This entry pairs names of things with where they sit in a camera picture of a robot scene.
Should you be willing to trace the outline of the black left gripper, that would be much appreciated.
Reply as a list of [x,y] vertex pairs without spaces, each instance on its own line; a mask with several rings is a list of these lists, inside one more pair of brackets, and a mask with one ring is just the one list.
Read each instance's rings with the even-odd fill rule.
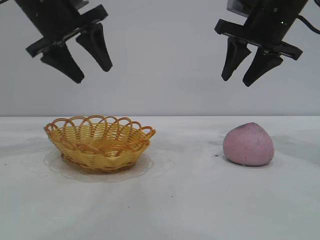
[[104,72],[112,68],[103,25],[100,23],[108,16],[108,13],[101,4],[85,13],[79,13],[79,9],[88,3],[87,0],[16,1],[16,4],[42,35],[40,40],[26,48],[27,52],[35,57],[50,46],[47,51],[43,52],[41,62],[60,71],[77,84],[84,79],[84,73],[74,61],[67,45],[56,44],[67,41],[86,27],[76,37],[76,42],[95,59]]

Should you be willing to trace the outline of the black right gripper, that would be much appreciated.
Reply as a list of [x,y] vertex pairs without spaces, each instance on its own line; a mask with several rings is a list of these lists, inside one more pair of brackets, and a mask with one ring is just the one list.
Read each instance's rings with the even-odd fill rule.
[[219,19],[214,30],[228,36],[221,77],[227,81],[251,53],[248,44],[259,47],[242,81],[250,87],[262,75],[282,64],[280,55],[298,60],[303,51],[283,38],[305,7],[306,0],[259,0],[243,25]]

